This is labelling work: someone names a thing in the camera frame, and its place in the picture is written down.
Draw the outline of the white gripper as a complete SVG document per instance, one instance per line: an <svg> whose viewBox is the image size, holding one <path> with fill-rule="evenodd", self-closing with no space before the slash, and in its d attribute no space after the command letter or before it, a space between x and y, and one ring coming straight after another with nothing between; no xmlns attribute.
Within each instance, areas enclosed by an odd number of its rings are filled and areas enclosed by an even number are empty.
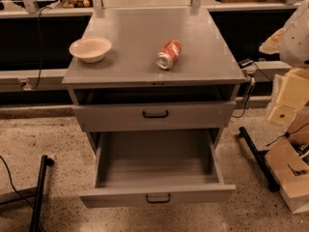
<svg viewBox="0 0 309 232"><path fill-rule="evenodd" d="M264 54L276 54L280 51L280 28L268 37L259 47ZM294 68L282 77L282 85L276 104L270 111L267 120L273 125L287 126L296 116L295 111L300 111L309 102L309 71Z"/></svg>

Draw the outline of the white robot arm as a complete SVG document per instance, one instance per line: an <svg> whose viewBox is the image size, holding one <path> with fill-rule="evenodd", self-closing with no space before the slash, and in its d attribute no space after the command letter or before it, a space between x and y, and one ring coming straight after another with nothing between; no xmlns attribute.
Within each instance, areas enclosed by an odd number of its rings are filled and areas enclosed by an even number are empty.
<svg viewBox="0 0 309 232"><path fill-rule="evenodd" d="M278 126L290 124L309 102L309 0L304 0L259 48L262 53L278 53L291 69L282 83L268 120Z"/></svg>

